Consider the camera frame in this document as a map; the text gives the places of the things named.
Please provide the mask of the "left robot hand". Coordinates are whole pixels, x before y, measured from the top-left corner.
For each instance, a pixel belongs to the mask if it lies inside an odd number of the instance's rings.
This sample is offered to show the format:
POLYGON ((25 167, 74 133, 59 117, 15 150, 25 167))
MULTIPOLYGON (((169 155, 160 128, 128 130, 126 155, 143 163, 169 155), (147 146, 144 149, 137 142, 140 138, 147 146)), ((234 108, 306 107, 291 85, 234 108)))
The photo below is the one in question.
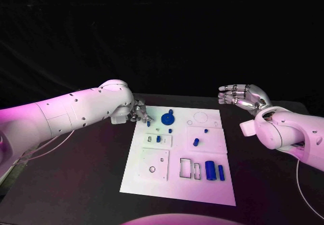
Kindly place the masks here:
POLYGON ((127 120, 131 122, 141 121, 143 123, 151 122, 154 119, 147 113, 146 101, 141 99, 134 100, 134 106, 130 114, 127 115, 127 120))

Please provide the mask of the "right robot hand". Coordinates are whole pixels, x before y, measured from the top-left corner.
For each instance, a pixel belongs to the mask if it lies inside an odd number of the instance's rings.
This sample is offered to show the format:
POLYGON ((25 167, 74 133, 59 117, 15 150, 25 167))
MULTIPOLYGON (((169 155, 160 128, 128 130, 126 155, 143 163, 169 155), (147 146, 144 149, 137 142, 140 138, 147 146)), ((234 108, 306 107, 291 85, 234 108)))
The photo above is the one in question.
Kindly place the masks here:
POLYGON ((219 87, 219 104, 236 105, 254 116, 272 107, 265 91, 254 84, 232 84, 219 87))

